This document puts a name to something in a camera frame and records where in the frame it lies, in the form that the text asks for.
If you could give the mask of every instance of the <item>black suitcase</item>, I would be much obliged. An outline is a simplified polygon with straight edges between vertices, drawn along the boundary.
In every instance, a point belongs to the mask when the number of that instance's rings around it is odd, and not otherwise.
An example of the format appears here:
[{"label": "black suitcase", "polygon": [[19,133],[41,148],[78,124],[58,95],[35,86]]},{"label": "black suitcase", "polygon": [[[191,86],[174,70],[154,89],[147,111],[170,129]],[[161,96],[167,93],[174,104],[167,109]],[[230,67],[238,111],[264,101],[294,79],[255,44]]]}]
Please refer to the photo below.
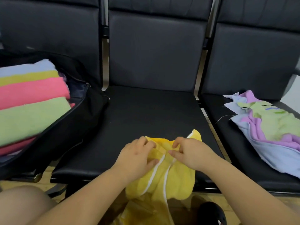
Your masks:
[{"label": "black suitcase", "polygon": [[76,105],[40,133],[19,154],[0,163],[0,180],[32,172],[37,167],[46,167],[52,160],[60,158],[70,148],[80,144],[98,124],[101,111],[108,102],[109,98],[101,90],[99,81],[88,74],[81,62],[68,56],[41,52],[29,55],[2,53],[0,67],[33,64],[43,59],[49,59],[59,72],[66,75],[70,102],[75,102]]}]

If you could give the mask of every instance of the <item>white cord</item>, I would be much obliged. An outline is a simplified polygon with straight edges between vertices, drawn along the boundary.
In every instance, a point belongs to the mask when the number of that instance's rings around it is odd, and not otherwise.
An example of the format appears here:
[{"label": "white cord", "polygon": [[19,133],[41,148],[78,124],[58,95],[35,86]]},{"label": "white cord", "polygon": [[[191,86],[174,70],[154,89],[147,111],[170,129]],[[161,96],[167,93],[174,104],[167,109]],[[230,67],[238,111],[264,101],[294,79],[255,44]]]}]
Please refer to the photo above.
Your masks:
[{"label": "white cord", "polygon": [[[224,115],[224,116],[222,116],[222,117],[225,117],[225,116],[235,116],[235,115]],[[221,117],[221,118],[222,118],[222,117]],[[220,118],[219,120],[221,120],[221,118]],[[218,121],[219,121],[219,120],[218,120]],[[218,121],[216,121],[216,123],[217,123]]]}]

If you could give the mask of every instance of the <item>yellow towel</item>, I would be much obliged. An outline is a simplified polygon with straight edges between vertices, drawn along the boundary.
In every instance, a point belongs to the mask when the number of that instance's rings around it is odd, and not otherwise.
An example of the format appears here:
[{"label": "yellow towel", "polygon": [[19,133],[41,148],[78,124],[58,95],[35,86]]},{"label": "yellow towel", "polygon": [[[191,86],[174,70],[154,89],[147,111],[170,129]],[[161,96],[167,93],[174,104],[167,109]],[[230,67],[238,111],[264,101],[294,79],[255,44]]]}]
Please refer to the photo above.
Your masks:
[{"label": "yellow towel", "polygon": [[49,70],[43,72],[30,72],[21,75],[0,77],[0,86],[22,83],[27,81],[44,80],[50,77],[59,77],[58,72],[56,70]]},{"label": "yellow towel", "polygon": [[[168,150],[174,141],[161,138],[149,138],[156,143],[148,159],[159,159],[159,163],[142,178],[132,182],[126,187],[126,196],[129,199],[126,208],[113,222],[123,225],[173,225],[169,212],[167,199],[186,199],[193,191],[195,184],[195,170],[192,170],[174,159]],[[188,136],[201,140],[197,130]]]}]

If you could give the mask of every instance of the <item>left hand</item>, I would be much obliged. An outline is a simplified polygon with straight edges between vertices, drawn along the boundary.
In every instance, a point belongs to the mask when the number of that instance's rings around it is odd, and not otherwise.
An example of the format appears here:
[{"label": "left hand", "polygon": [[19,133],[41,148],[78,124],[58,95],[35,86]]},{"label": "left hand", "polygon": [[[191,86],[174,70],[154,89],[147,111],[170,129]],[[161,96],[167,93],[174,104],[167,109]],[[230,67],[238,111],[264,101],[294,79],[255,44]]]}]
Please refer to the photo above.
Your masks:
[{"label": "left hand", "polygon": [[125,184],[143,177],[159,160],[148,161],[149,152],[156,147],[153,141],[148,141],[144,136],[126,144],[120,152],[117,161],[111,169],[118,170]]}]

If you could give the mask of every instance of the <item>light green towel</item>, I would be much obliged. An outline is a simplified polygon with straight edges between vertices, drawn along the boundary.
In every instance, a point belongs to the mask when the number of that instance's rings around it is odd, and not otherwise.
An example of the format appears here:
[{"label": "light green towel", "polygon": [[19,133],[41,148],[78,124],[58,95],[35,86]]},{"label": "light green towel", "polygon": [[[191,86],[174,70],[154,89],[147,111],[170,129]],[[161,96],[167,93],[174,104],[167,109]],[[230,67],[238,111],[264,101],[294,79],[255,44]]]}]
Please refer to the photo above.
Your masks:
[{"label": "light green towel", "polygon": [[300,136],[300,120],[293,114],[266,101],[238,102],[238,105],[242,108],[252,109],[253,117],[262,120],[260,127],[267,140],[280,141],[282,135],[287,133]]},{"label": "light green towel", "polygon": [[59,97],[0,110],[0,147],[41,133],[70,109]]}]

